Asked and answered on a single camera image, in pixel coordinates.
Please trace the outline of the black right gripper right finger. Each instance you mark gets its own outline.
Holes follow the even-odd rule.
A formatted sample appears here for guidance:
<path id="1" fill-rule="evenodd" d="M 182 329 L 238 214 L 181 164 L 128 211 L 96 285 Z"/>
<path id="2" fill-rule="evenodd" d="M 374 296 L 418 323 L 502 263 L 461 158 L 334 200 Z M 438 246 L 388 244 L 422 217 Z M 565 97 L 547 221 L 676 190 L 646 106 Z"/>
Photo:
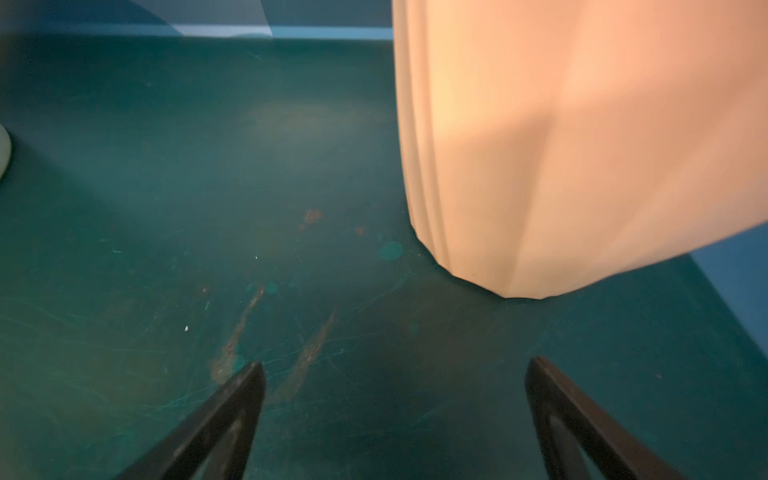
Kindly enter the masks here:
<path id="1" fill-rule="evenodd" d="M 530 360 L 525 389 L 547 475 L 588 479 L 586 459 L 605 479 L 681 479 L 553 362 Z"/>

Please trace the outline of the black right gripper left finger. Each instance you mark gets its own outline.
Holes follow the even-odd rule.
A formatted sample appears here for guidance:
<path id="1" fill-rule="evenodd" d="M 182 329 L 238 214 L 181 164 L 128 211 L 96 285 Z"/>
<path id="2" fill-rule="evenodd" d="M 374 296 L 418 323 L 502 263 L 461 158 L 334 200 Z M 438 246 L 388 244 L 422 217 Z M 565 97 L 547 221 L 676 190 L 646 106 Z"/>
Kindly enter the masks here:
<path id="1" fill-rule="evenodd" d="M 241 479 L 266 395 L 260 363 L 243 366 L 119 479 Z"/>

